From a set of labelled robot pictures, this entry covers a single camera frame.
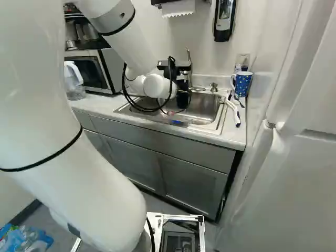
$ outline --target refrigerator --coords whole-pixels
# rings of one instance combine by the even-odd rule
[[[336,251],[336,4],[269,0],[215,248]]]

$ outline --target plastic bag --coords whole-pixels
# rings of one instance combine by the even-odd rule
[[[0,230],[0,252],[45,252],[54,240],[34,227],[7,224]]]

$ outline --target blue mug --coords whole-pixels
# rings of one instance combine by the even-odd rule
[[[231,86],[239,97],[247,95],[248,88],[251,84],[253,73],[252,72],[238,72],[231,75]]]

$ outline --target kitchen sink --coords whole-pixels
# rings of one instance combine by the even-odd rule
[[[156,112],[142,112],[128,103],[114,112],[220,135],[224,124],[226,106],[220,104],[219,100],[220,97],[211,92],[192,91],[190,104],[186,110],[178,108],[176,98],[174,98],[162,110]],[[165,100],[142,97],[136,98],[135,101],[142,107],[155,108],[158,107],[158,103],[163,104]]]

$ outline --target floor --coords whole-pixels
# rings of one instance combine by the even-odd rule
[[[143,193],[148,212],[159,212],[163,214],[188,214],[170,204],[163,202],[151,195]],[[34,226],[41,228],[47,232],[54,239],[54,244],[50,247],[48,252],[70,252],[76,237],[71,233],[61,228],[50,216],[49,210],[46,206],[41,206],[23,223],[26,226]],[[213,251],[215,244],[215,236],[218,228],[215,224],[206,222],[205,224],[205,247],[206,251]],[[79,252],[97,252],[98,250],[90,247],[87,244],[82,244],[78,250]]]

